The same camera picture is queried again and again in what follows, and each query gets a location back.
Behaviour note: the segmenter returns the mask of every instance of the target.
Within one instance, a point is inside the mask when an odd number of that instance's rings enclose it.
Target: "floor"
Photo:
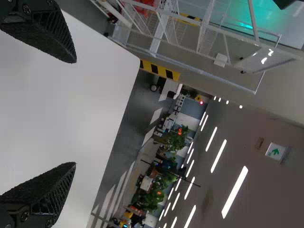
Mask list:
[[[124,201],[122,193],[126,190],[138,153],[152,136],[158,120],[168,113],[172,104],[170,98],[159,101],[161,94],[150,90],[155,77],[140,70],[134,83],[92,208],[94,214],[103,218],[109,219]],[[119,105],[119,101],[113,101],[113,104]],[[94,218],[89,222],[89,227],[99,228],[101,221]]]

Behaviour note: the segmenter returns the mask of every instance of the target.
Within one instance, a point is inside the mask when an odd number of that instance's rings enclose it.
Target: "green exit sign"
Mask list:
[[[271,142],[265,156],[281,161],[284,157],[285,151],[285,147]]]

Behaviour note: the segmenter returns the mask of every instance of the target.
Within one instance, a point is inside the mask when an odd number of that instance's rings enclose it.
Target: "white wall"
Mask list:
[[[0,32],[0,194],[74,161],[72,188],[55,227],[84,228],[139,59],[64,15],[78,57],[73,65]]]
[[[195,119],[191,116],[185,115],[184,113],[178,113],[175,123],[178,125],[188,126],[189,129],[196,132],[199,127],[200,120]]]

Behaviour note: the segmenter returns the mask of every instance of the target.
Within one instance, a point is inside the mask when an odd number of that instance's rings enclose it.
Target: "ceiling light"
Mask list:
[[[267,57],[263,58],[263,59],[261,60],[261,63],[264,64],[264,63],[266,62],[266,60],[267,60]]]
[[[175,201],[174,201],[174,204],[173,204],[173,206],[172,206],[172,210],[174,210],[175,205],[176,205],[177,200],[179,199],[179,197],[180,197],[180,193],[177,194],[177,197],[176,197],[176,199],[175,199]]]
[[[188,172],[187,172],[186,177],[189,176],[189,173],[190,173],[190,171],[191,171],[191,169],[192,169],[193,164],[194,164],[194,160],[192,160],[192,162],[191,162],[191,165],[190,165],[190,168],[188,169]]]
[[[162,210],[162,213],[161,213],[161,216],[160,216],[159,221],[162,219],[162,215],[163,215],[164,212],[165,212],[165,209]]]
[[[185,198],[184,198],[184,199],[186,199],[186,198],[188,197],[188,194],[189,194],[189,192],[190,192],[190,189],[191,189],[191,187],[192,187],[192,185],[193,185],[194,180],[195,180],[195,177],[192,178],[191,184],[190,184],[189,187],[188,187],[188,190],[187,190],[187,192],[186,192],[186,195],[185,195]]]
[[[169,194],[168,200],[170,199],[170,197],[171,197],[171,195],[172,195],[172,193],[173,193],[173,190],[174,190],[174,188],[171,189],[171,192],[170,192],[170,194]]]
[[[213,162],[213,165],[211,167],[211,173],[213,173],[213,171],[214,171],[214,169],[215,169],[215,167],[216,167],[216,165],[217,165],[217,163],[219,161],[219,158],[220,158],[220,156],[221,156],[221,154],[222,154],[222,152],[223,152],[223,150],[225,148],[226,143],[227,143],[227,140],[225,139],[224,142],[223,142],[223,144],[222,144],[222,146],[220,147],[220,150],[219,150],[219,152],[217,154],[217,157],[215,158],[215,160]]]
[[[181,181],[181,178],[179,179],[179,182],[177,182],[177,185],[176,185],[176,187],[175,187],[175,191],[177,191],[177,188],[178,188],[179,185],[180,185],[180,181]]]
[[[225,204],[225,206],[223,207],[223,210],[222,210],[222,216],[223,216],[223,219],[226,217],[235,197],[237,196],[237,193],[238,193],[238,190],[240,189],[240,187],[242,186],[242,183],[246,177],[248,173],[248,169],[246,166],[243,167],[242,169],[242,172],[240,173],[238,179],[237,179],[237,182],[235,183],[229,197],[228,197],[228,200]]]
[[[171,226],[171,228],[174,228],[174,226],[175,226],[175,223],[176,223],[176,220],[177,220],[177,217],[175,217],[175,219],[174,219],[174,221],[173,221],[173,223],[172,223],[172,226]]]
[[[189,147],[188,153],[190,152],[192,145],[193,145],[193,142],[191,143],[191,145],[190,145],[190,147]]]
[[[190,158],[191,158],[191,156],[192,156],[192,154],[193,154],[193,151],[194,151],[194,149],[192,149],[192,151],[191,151],[191,154],[190,154],[190,156],[189,156],[189,158],[188,158],[187,164],[190,162]]]
[[[203,115],[203,117],[201,118],[201,120],[200,120],[200,126],[201,126],[201,123],[203,122],[203,119],[204,119],[204,117],[205,117],[205,114],[206,114],[206,112],[204,112],[204,115]]]
[[[189,217],[188,217],[188,220],[187,220],[187,222],[186,222],[186,225],[184,226],[184,228],[188,228],[188,226],[189,226],[189,224],[190,224],[190,222],[191,222],[191,219],[192,219],[192,217],[193,217],[193,215],[194,215],[195,210],[196,210],[196,206],[194,205],[193,208],[192,208],[192,211],[191,211],[191,213],[190,213],[190,215],[189,215]]]
[[[269,55],[269,56],[272,56],[272,54],[273,54],[274,51],[271,50],[271,49],[269,49],[269,51],[270,51],[270,52],[268,53],[268,55]]]
[[[208,149],[209,149],[209,147],[210,147],[210,144],[211,144],[211,142],[212,142],[212,140],[213,140],[213,137],[214,137],[215,133],[217,132],[217,129],[218,129],[218,127],[215,127],[214,130],[213,130],[213,133],[212,133],[212,135],[211,135],[211,138],[209,139],[209,143],[208,143],[208,145],[207,145],[207,147],[206,147],[206,152],[208,151]]]
[[[206,119],[205,119],[205,121],[204,121],[204,123],[203,123],[203,125],[202,125],[202,127],[200,129],[200,131],[202,131],[204,129],[204,126],[205,126],[205,123],[206,123],[207,119],[208,119],[208,115],[206,116]]]
[[[166,209],[166,212],[165,212],[165,214],[164,214],[164,217],[166,217],[166,215],[167,215],[167,213],[168,213],[168,210],[169,210],[170,206],[171,206],[171,202],[170,202],[170,203],[168,204],[168,206],[167,206],[167,209]]]

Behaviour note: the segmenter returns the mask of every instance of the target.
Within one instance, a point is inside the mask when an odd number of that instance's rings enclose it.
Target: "yellow and black hazard stripe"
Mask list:
[[[200,18],[197,18],[197,17],[194,17],[194,16],[191,16],[189,14],[186,14],[186,13],[180,13],[181,16],[183,17],[186,17],[186,18],[189,18],[189,19],[192,19],[192,20],[196,20],[196,21],[203,21],[202,19]],[[189,23],[187,21],[184,21],[184,20],[181,20],[181,19],[177,19],[177,21],[181,22],[181,23],[185,23],[187,25],[192,25],[192,26],[198,26],[196,24],[192,24],[192,23]]]
[[[164,78],[169,78],[174,81],[178,81],[180,78],[180,73],[167,69],[165,67],[162,67],[160,65],[156,65],[154,63],[151,63],[147,60],[141,59],[141,64],[140,68],[144,71],[150,72],[152,74],[164,77]]]

